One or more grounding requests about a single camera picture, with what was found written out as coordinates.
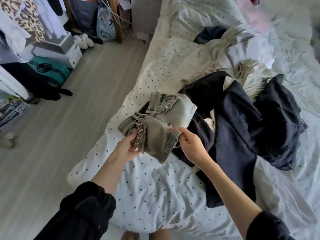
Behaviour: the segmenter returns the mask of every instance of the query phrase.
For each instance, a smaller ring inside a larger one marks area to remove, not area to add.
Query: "wooden floor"
[[[96,44],[63,86],[74,95],[42,100],[14,126],[16,147],[0,149],[0,239],[33,239],[57,212],[67,174],[134,87],[147,50],[131,34],[121,45]]]

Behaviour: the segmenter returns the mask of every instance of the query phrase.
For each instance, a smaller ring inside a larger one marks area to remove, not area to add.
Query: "pink cloth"
[[[251,0],[237,0],[237,2],[247,24],[251,25],[256,31],[264,33],[273,27],[272,22],[260,10],[259,5],[254,6]]]

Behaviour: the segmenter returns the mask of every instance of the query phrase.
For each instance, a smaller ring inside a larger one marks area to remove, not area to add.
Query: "person's left hand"
[[[127,163],[141,153],[140,150],[136,151],[136,149],[130,144],[130,142],[137,137],[137,134],[138,131],[136,129],[133,129],[132,134],[128,135],[118,142],[113,151],[118,159],[125,160],[125,162]]]

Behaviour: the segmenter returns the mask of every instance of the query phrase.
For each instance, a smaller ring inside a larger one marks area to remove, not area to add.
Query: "bare leg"
[[[121,237],[121,240],[140,240],[138,233],[125,231]]]
[[[173,240],[169,229],[159,228],[156,232],[149,234],[149,240]]]

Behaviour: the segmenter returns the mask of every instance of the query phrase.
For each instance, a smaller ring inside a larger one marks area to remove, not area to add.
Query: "rolled-up sleeve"
[[[286,224],[275,215],[262,211],[251,222],[246,240],[294,240]]]
[[[93,182],[78,186],[60,203],[60,210],[35,240],[95,240],[108,229],[116,208],[115,198]]]

